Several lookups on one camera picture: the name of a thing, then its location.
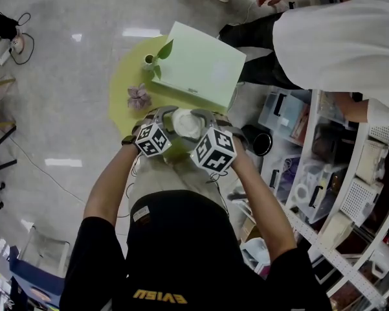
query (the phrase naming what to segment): blue chair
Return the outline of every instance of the blue chair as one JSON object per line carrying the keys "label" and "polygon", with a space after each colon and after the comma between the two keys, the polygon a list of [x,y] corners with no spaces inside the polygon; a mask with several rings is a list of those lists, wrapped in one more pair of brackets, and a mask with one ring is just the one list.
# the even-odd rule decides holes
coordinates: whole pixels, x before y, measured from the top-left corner
{"label": "blue chair", "polygon": [[23,289],[23,291],[31,299],[53,309],[59,309],[60,296],[62,294],[63,284],[65,281],[63,276],[67,253],[69,250],[69,243],[64,241],[57,241],[59,243],[64,243],[64,247],[58,266],[57,275],[51,274],[41,270],[39,268],[39,262],[37,263],[37,266],[33,266],[22,260],[23,256],[25,255],[28,243],[30,242],[32,234],[35,230],[35,227],[32,227],[30,230],[28,241],[21,253],[19,253],[19,250],[15,246],[10,248],[10,271],[12,272],[14,279],[17,281],[21,289]]}

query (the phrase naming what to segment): black trash can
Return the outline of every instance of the black trash can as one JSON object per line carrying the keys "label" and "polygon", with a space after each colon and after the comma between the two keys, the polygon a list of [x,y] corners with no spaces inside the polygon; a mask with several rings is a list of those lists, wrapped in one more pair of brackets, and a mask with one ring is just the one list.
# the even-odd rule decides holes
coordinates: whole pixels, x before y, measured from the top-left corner
{"label": "black trash can", "polygon": [[249,141],[249,150],[257,156],[263,157],[269,153],[273,145],[272,135],[265,130],[251,124],[246,124],[241,131]]}

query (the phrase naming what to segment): black sleeve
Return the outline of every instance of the black sleeve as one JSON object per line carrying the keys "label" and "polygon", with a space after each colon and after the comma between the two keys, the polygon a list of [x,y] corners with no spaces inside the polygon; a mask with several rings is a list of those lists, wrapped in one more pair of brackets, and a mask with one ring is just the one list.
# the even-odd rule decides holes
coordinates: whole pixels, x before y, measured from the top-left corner
{"label": "black sleeve", "polygon": [[276,310],[330,311],[331,303],[315,279],[307,252],[292,249],[271,265],[267,278]]}
{"label": "black sleeve", "polygon": [[124,282],[125,270],[112,224],[97,217],[84,219],[66,273],[60,310],[100,311],[113,297],[118,282]]}

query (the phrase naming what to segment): beige pants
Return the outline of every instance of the beige pants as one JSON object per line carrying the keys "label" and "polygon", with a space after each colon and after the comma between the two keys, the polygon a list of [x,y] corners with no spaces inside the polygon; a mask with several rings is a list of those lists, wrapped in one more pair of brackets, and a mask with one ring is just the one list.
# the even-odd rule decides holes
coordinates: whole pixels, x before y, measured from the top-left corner
{"label": "beige pants", "polygon": [[152,158],[142,155],[135,184],[129,195],[129,211],[141,197],[164,190],[194,191],[224,208],[216,184],[207,181],[210,181],[210,176],[205,170],[196,167],[189,157],[170,166],[160,155]]}

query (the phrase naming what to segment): table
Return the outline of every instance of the table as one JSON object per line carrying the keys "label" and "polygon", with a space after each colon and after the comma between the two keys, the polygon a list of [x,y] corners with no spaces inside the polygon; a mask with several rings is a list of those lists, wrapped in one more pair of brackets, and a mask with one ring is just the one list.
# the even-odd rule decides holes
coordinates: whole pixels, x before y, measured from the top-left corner
{"label": "table", "polygon": [[[167,36],[150,38],[132,48],[120,61],[109,85],[109,117],[115,122],[123,137],[131,133],[132,127],[142,120],[151,109],[174,105],[180,108],[204,108],[219,113],[226,109],[201,98],[172,90],[160,84],[153,83],[149,74],[141,68],[147,54],[155,55],[166,43]],[[128,108],[128,88],[145,83],[151,95],[152,106],[148,109],[135,111]]]}

